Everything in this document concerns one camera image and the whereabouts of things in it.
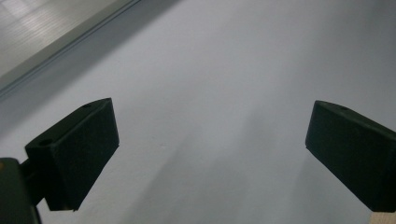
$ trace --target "white surface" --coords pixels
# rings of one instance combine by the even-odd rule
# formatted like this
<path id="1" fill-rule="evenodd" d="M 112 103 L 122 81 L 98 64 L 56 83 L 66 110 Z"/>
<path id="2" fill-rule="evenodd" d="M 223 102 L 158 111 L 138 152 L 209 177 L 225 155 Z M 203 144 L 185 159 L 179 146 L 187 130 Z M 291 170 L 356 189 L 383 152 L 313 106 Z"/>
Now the white surface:
<path id="1" fill-rule="evenodd" d="M 137 0 L 0 0 L 0 90 Z"/>
<path id="2" fill-rule="evenodd" d="M 145 0 L 0 101 L 0 156 L 112 97 L 120 148 L 44 223 L 368 223 L 305 149 L 315 100 L 396 130 L 395 5 Z"/>

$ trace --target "screw hole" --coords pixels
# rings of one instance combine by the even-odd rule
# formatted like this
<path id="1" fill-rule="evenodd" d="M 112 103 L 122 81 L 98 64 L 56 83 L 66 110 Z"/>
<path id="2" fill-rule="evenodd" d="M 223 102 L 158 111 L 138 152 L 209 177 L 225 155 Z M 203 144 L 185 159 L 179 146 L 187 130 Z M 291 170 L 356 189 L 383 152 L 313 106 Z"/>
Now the screw hole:
<path id="1" fill-rule="evenodd" d="M 42 147 L 44 147 L 44 146 L 47 146 L 47 145 L 49 145 L 49 144 L 51 144 L 52 143 L 52 139 L 45 139 L 45 140 L 43 140 L 43 141 L 41 141 L 40 143 L 38 143 L 40 146 L 42 146 Z"/>

